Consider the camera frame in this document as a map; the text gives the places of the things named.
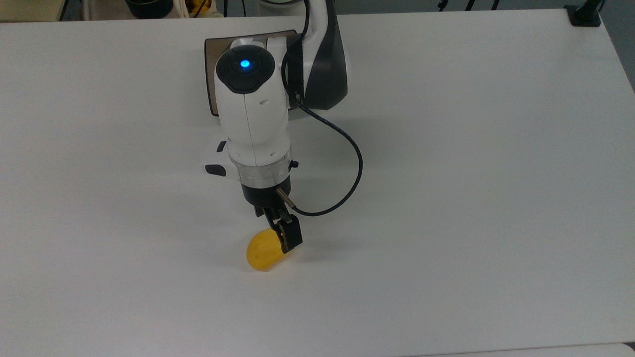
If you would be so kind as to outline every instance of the floor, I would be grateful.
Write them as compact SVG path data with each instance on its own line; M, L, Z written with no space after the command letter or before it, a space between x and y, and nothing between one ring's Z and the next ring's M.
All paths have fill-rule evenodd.
M223 1L216 0L218 10L222 11ZM247 16L256 16L258 0L244 0ZM468 0L449 0L444 11L464 11ZM493 0L477 0L472 11L489 10ZM566 4L582 4L583 0L500 0L498 10L562 8ZM228 1L228 16L242 16L243 7L238 0ZM336 0L339 14L356 13L401 13L438 11L437 0ZM606 25L613 45L624 70L635 88L635 1L606 0L602 10L602 19ZM80 0L69 0L64 20L81 18Z

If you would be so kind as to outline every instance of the black cup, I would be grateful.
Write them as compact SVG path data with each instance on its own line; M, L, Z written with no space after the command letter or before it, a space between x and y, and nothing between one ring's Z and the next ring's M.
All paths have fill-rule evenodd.
M163 18L172 11L173 0L126 0L136 18Z

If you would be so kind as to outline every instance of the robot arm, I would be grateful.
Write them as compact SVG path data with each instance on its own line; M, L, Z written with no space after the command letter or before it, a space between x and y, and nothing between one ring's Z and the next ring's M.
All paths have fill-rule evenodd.
M243 194L265 215L287 253L302 242L300 223L283 198L291 191L291 157L287 131L289 96L281 71L288 75L289 93L311 109L329 109L347 93L347 71L333 0L309 3L306 34L259 43L238 39L214 70L218 115L227 135L227 153L235 165ZM287 66L282 68L286 57ZM218 175L220 165L207 165Z

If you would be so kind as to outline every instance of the table surface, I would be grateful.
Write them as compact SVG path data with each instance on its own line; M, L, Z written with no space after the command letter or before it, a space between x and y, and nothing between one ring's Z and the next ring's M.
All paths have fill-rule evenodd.
M266 228L207 175L203 41L301 18L0 25L0 354L409 356L635 340L635 95L564 10L340 17L364 154ZM291 197L352 183L292 112Z

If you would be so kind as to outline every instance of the yellow plastic toy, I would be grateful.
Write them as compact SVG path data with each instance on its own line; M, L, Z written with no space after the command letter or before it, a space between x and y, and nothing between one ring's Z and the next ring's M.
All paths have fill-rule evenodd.
M280 240L271 228L256 234L247 246L247 262L256 270L267 271L282 258Z

